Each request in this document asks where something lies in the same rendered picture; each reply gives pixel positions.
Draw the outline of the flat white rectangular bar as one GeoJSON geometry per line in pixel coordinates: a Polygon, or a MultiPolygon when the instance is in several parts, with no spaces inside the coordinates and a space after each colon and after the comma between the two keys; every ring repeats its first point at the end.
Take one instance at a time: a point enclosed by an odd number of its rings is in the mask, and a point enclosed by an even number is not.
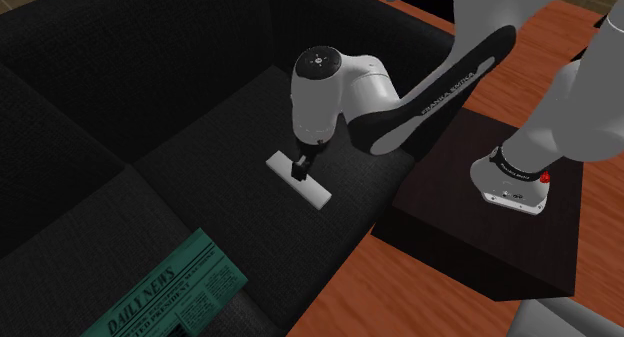
{"type": "Polygon", "coordinates": [[[276,151],[269,157],[266,160],[266,165],[299,195],[307,200],[316,210],[321,210],[331,199],[332,194],[311,175],[307,175],[303,180],[298,180],[293,177],[293,161],[281,151],[276,151]]]}

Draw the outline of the dark robot stand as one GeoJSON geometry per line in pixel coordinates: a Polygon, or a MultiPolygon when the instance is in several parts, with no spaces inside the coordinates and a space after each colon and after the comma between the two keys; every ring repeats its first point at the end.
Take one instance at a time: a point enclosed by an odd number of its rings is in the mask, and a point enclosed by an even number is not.
{"type": "Polygon", "coordinates": [[[515,127],[462,109],[406,177],[373,236],[493,301],[575,293],[583,165],[552,165],[545,209],[486,202],[469,169],[515,127]]]}

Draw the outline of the green newspaper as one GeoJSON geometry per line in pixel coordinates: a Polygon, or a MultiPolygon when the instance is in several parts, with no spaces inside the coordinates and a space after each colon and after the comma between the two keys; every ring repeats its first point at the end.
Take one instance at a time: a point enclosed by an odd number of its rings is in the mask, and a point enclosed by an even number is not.
{"type": "Polygon", "coordinates": [[[80,337],[198,337],[246,283],[197,229],[80,337]]]}

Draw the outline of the black fabric sofa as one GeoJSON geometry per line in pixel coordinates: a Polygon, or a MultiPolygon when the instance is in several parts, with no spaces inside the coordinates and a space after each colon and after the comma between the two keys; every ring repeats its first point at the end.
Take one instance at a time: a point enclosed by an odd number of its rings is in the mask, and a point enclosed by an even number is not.
{"type": "Polygon", "coordinates": [[[450,34],[377,0],[37,0],[0,15],[0,337],[80,337],[197,229],[247,278],[199,337],[286,337],[414,160],[339,121],[316,210],[295,156],[307,48],[378,57],[398,92],[450,34]]]}

